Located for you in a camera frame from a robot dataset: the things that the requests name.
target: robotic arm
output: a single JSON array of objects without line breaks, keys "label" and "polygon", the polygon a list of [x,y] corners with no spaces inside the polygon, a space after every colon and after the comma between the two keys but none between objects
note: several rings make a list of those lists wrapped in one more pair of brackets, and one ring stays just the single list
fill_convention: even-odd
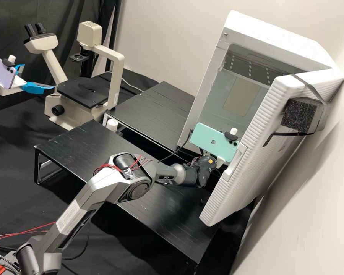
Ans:
[{"label": "robotic arm", "polygon": [[190,165],[167,166],[154,161],[138,162],[130,153],[119,153],[108,160],[82,188],[67,209],[45,235],[31,237],[5,258],[18,262],[21,275],[57,274],[62,252],[104,202],[116,204],[145,195],[155,181],[182,186],[202,187],[216,161],[210,156],[195,158]]}]

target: smartphone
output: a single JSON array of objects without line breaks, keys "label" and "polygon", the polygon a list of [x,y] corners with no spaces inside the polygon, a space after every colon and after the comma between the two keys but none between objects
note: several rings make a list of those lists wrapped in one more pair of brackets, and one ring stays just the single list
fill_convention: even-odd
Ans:
[{"label": "smartphone", "polygon": [[0,59],[0,86],[10,89],[16,74],[14,67],[7,67]]}]

